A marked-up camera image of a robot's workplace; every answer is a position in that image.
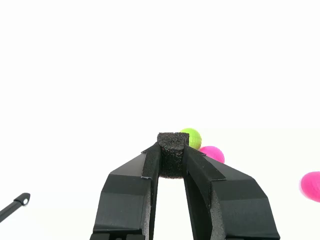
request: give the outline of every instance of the magenta ball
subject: magenta ball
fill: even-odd
[[[309,199],[320,203],[320,171],[304,175],[301,180],[301,189]]]
[[[220,163],[223,163],[223,164],[225,163],[224,154],[222,153],[222,151],[220,151],[219,148],[215,146],[204,146],[200,148],[199,151]]]

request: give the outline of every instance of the green ball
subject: green ball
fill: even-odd
[[[202,139],[197,130],[193,128],[185,128],[181,130],[180,133],[189,134],[189,146],[197,150],[200,149]]]

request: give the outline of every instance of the black rod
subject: black rod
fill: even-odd
[[[25,206],[29,203],[30,193],[22,193],[11,204],[6,206],[0,211],[0,223],[14,213],[21,206]]]

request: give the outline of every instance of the white surface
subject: white surface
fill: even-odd
[[[299,181],[320,171],[319,11],[1,1],[0,208],[31,199],[0,239],[88,240],[109,172],[185,127],[258,181],[282,240],[314,239],[320,204]],[[154,240],[192,239],[181,181],[160,180],[155,224]]]

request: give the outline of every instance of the foam pad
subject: foam pad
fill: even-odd
[[[157,142],[161,148],[160,176],[169,179],[183,177],[183,155],[189,145],[189,134],[184,132],[161,132]]]

